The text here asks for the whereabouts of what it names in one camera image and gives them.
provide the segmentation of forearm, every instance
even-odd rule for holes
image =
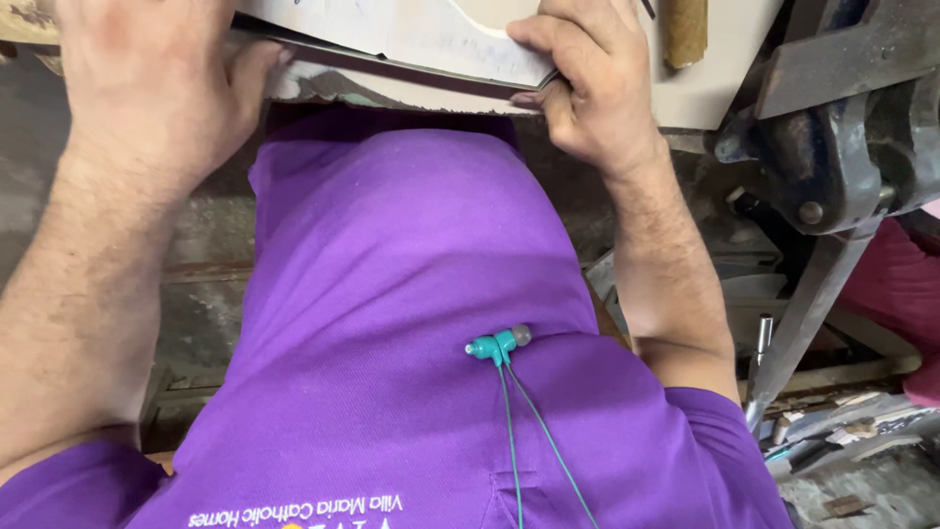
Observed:
[[[733,358],[721,285],[676,181],[668,147],[605,179],[618,220],[620,306],[644,360],[656,344]]]
[[[0,297],[0,468],[140,411],[178,205],[68,155],[39,231]]]

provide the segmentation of purple polo shirt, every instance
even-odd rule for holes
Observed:
[[[0,528],[514,528],[499,375],[463,347],[520,323],[515,374],[601,529],[791,527],[738,406],[664,390],[598,335],[520,154],[392,121],[331,109],[261,149],[242,339],[176,473],[81,445],[0,489]],[[525,527],[591,527],[511,384],[509,403]]]

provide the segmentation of hand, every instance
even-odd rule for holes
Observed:
[[[56,2],[72,112],[62,163],[107,175],[86,188],[181,200],[251,136],[267,74],[290,52],[259,41],[227,65],[234,9],[234,0]]]
[[[600,168],[607,179],[668,157],[652,115],[650,51],[633,1],[542,0],[539,15],[510,24],[507,32],[550,54],[567,79],[513,97],[516,104],[542,107],[559,149]]]

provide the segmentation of bolt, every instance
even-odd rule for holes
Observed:
[[[817,202],[807,202],[800,206],[800,220],[810,226],[823,221],[823,207]]]

